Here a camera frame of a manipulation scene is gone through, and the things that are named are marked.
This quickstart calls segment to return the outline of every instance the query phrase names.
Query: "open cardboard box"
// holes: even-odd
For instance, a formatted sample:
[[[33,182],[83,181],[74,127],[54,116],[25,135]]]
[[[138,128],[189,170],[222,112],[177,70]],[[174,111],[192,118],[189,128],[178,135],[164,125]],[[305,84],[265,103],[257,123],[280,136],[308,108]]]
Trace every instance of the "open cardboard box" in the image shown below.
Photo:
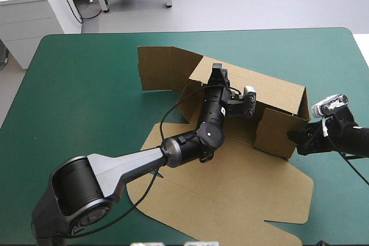
[[[257,91],[252,119],[225,119],[226,139],[214,159],[205,165],[162,168],[164,178],[156,181],[140,210],[196,239],[221,245],[300,245],[297,237],[265,220],[307,221],[312,180],[283,159],[295,149],[287,131],[301,130],[309,120],[305,87],[176,47],[139,47],[138,58],[142,88],[175,90],[178,101],[207,83],[213,63],[228,70],[234,88],[243,91],[251,85]],[[203,98],[197,93],[181,104],[189,124],[166,123],[165,135],[193,130]],[[160,142],[156,124],[142,148]],[[149,179],[128,185],[133,202]]]

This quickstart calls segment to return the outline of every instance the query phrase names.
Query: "power cord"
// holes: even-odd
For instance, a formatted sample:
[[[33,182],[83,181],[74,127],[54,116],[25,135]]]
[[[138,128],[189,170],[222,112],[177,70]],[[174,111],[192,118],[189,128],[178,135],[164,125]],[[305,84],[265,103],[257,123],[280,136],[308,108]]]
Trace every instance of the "power cord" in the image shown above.
[[[101,13],[102,13],[102,10],[100,9],[100,11],[98,12],[98,14],[95,14],[95,15],[94,15],[94,16],[92,16],[92,17],[82,17],[81,12],[80,12],[80,10],[78,9],[78,7],[77,7],[77,5],[76,5],[76,10],[77,10],[78,15],[79,15],[79,18],[78,18],[78,17],[76,16],[76,14],[74,13],[74,11],[73,11],[73,9],[72,9],[71,4],[69,3],[69,1],[68,1],[68,0],[65,0],[65,1],[67,2],[68,6],[69,6],[69,9],[70,9],[70,11],[72,12],[72,14],[73,14],[74,18],[75,18],[75,19],[78,21],[78,23],[80,23],[80,24],[83,24],[83,23],[84,23],[84,20],[90,20],[90,19],[92,19],[92,18],[97,17],[99,14],[101,14]]]
[[[184,99],[182,99],[180,102],[176,103],[168,112],[165,113],[165,115],[163,116],[161,122],[160,122],[160,134],[161,134],[161,144],[163,145],[164,144],[164,133],[163,133],[163,122],[165,120],[165,118],[178,106],[180,105],[181,103],[183,103],[184,101],[186,101],[189,97],[191,97],[192,95],[198,93],[199,91],[202,91],[204,89],[207,89],[207,88],[227,88],[227,89],[233,89],[235,91],[237,91],[238,95],[241,95],[241,91],[239,91],[238,89],[235,89],[231,86],[224,86],[224,85],[210,85],[210,86],[203,86],[193,92],[191,92],[190,94],[188,94]],[[93,233],[97,233],[103,229],[106,229],[107,227],[110,227],[111,225],[117,223],[119,220],[121,220],[122,218],[124,218],[125,216],[127,216],[131,211],[133,211],[145,198],[146,196],[149,194],[149,191],[157,177],[157,175],[159,174],[159,168],[164,164],[164,161],[165,161],[165,156],[163,155],[163,158],[161,159],[161,161],[159,162],[159,165],[158,167],[155,169],[155,173],[153,175],[153,177],[151,178],[151,182],[150,184],[148,185],[145,193],[142,195],[142,197],[137,201],[135,202],[135,204],[133,204],[127,211],[125,211],[122,215],[120,215],[119,217],[117,217],[116,219],[114,219],[113,221],[109,222],[108,224],[105,224],[104,226],[101,226],[99,228],[96,228],[95,230],[91,230],[89,232],[85,232],[85,233],[81,233],[81,234],[76,234],[74,236],[66,236],[67,239],[77,239],[79,237],[84,237],[84,236],[88,236],[90,234],[93,234]]]

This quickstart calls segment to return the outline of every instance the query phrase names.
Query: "white floor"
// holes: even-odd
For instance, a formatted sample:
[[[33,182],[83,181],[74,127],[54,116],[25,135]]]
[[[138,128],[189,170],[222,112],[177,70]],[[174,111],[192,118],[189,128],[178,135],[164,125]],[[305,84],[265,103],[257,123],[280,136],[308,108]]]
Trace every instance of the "white floor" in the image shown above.
[[[346,27],[369,34],[368,0],[165,0],[109,1],[110,13],[86,21],[84,33],[210,31],[235,29]],[[79,0],[89,17],[99,11]],[[355,35],[369,63],[369,35]],[[14,59],[0,71],[0,125],[25,74]]]

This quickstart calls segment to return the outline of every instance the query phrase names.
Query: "white cabinet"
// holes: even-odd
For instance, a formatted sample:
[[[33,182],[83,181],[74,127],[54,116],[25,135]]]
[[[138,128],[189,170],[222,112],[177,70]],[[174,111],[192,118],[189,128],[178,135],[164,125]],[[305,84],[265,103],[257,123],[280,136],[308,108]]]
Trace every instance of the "white cabinet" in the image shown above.
[[[78,15],[72,0],[68,0]],[[0,39],[27,69],[42,37],[81,33],[65,0],[0,0]]]

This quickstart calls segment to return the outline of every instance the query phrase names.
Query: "green table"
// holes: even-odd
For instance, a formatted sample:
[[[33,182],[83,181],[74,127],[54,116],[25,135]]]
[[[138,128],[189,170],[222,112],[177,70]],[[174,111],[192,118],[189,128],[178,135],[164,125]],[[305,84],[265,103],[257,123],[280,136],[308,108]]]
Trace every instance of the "green table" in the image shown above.
[[[138,150],[173,105],[175,92],[141,90],[136,47],[144,45],[178,46],[305,85],[310,105],[345,93],[357,122],[369,126],[369,70],[343,28],[47,36],[0,129],[1,244],[34,242],[31,211],[50,170],[72,156]],[[175,113],[171,120],[182,118]],[[369,176],[368,162],[353,163]],[[305,244],[369,243],[369,188],[338,154],[295,154],[291,163],[314,179],[310,217],[304,225],[275,225]],[[109,219],[129,205],[123,197]],[[187,240],[134,211],[101,233],[68,242]]]

